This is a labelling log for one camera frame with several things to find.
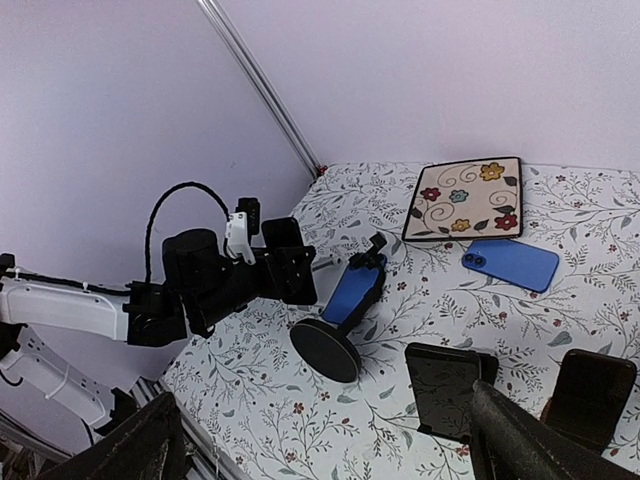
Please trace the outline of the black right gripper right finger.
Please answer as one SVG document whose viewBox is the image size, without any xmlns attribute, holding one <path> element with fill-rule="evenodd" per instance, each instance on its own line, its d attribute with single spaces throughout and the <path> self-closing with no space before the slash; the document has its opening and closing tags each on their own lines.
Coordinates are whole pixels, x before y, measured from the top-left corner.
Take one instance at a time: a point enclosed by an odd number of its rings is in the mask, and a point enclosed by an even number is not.
<svg viewBox="0 0 640 480">
<path fill-rule="evenodd" d="M 637 479 L 639 476 L 561 436 L 476 380 L 470 455 L 477 479 Z"/>
</svg>

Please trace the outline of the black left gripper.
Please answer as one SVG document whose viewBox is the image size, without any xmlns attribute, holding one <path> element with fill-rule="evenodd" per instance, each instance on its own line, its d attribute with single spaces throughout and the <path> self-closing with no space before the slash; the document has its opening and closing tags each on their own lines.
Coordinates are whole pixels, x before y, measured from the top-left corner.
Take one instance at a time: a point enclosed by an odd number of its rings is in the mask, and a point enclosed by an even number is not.
<svg viewBox="0 0 640 480">
<path fill-rule="evenodd" d="M 294 217 L 271 219 L 261 228 L 265 247 L 254 251 L 257 296 L 287 305 L 314 305 L 318 296 L 311 264 L 316 250 L 304 246 L 298 221 Z"/>
</svg>

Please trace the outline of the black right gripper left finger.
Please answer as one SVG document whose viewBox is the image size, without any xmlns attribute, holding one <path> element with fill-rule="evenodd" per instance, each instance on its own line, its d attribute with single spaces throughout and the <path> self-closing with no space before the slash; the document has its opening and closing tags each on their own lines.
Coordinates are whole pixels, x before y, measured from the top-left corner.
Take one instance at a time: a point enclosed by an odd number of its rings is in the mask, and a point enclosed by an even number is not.
<svg viewBox="0 0 640 480">
<path fill-rule="evenodd" d="M 41 479 L 184 479 L 181 412 L 163 393 L 100 442 L 40 474 Z"/>
</svg>

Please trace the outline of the black phone front edge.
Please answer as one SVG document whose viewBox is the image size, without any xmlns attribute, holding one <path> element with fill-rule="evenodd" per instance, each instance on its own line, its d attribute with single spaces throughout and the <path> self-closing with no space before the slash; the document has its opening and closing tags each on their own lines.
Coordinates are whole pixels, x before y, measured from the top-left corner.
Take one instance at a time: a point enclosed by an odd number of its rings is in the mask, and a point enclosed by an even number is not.
<svg viewBox="0 0 640 480">
<path fill-rule="evenodd" d="M 405 349 L 420 433 L 467 444 L 471 439 L 473 384 L 479 355 L 413 342 Z"/>
</svg>

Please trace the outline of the black phone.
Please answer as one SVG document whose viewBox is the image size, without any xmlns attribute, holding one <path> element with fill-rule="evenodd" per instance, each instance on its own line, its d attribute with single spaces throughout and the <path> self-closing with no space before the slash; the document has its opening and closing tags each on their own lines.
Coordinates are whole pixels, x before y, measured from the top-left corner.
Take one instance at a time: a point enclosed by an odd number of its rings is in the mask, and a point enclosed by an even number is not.
<svg viewBox="0 0 640 480">
<path fill-rule="evenodd" d="M 571 349 L 562 359 L 541 422 L 601 454 L 614 436 L 636 375 L 629 360 Z"/>
</svg>

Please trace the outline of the black gooseneck round-base phone stand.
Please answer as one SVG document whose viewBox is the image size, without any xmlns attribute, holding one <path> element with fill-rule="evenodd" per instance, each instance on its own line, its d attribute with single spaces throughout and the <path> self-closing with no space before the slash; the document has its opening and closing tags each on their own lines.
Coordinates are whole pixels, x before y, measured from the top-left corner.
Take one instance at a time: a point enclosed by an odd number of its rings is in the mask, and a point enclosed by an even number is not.
<svg viewBox="0 0 640 480">
<path fill-rule="evenodd" d="M 312 318 L 304 318 L 290 330 L 290 340 L 299 356 L 318 374 L 339 383 L 353 383 L 358 379 L 362 365 L 361 357 L 348 339 L 348 334 L 339 331 L 335 326 L 325 322 L 321 314 L 328 305 L 349 260 L 356 254 L 374 257 L 381 253 L 387 244 L 385 236 L 376 233 L 370 238 L 371 246 L 364 252 L 353 254 L 342 260 L 338 267 L 326 268 L 312 272 L 317 302 L 310 307 Z"/>
</svg>

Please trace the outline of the black wedge phone stand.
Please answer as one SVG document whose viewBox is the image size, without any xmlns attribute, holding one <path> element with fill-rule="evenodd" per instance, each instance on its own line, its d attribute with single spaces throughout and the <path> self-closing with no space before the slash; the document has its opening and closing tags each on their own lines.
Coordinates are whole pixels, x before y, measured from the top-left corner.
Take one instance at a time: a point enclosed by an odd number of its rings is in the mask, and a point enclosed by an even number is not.
<svg viewBox="0 0 640 480">
<path fill-rule="evenodd" d="M 462 444 L 471 437 L 473 384 L 493 385 L 499 363 L 496 357 L 472 352 L 467 357 L 424 359 L 412 381 L 419 417 L 418 431 Z"/>
</svg>

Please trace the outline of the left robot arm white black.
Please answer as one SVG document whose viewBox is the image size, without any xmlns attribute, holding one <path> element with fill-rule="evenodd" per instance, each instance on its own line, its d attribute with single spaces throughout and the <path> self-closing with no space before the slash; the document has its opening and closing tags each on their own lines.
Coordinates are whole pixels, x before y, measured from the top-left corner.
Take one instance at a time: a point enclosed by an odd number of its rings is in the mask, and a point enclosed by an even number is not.
<svg viewBox="0 0 640 480">
<path fill-rule="evenodd" d="M 1 257 L 1 375 L 26 382 L 46 399 L 105 436 L 133 415 L 136 402 L 72 366 L 34 331 L 35 325 L 82 331 L 140 347 L 164 347 L 191 335 L 209 338 L 216 324 L 256 298 L 312 305 L 316 255 L 292 217 L 265 221 L 264 244 L 250 244 L 242 213 L 224 238 L 204 228 L 165 239 L 161 284 L 134 281 L 126 292 L 21 273 L 11 254 Z"/>
</svg>

